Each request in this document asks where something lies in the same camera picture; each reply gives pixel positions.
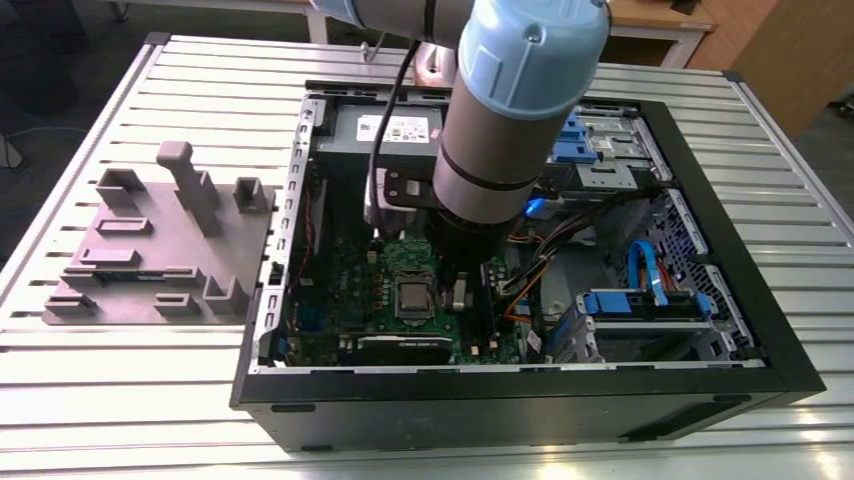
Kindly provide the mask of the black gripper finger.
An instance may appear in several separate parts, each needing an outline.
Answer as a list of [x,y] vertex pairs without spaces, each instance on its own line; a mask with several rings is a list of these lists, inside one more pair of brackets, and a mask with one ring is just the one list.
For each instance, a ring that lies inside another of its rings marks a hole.
[[470,273],[458,272],[450,281],[446,307],[449,311],[465,311],[473,305],[473,293],[469,288]]

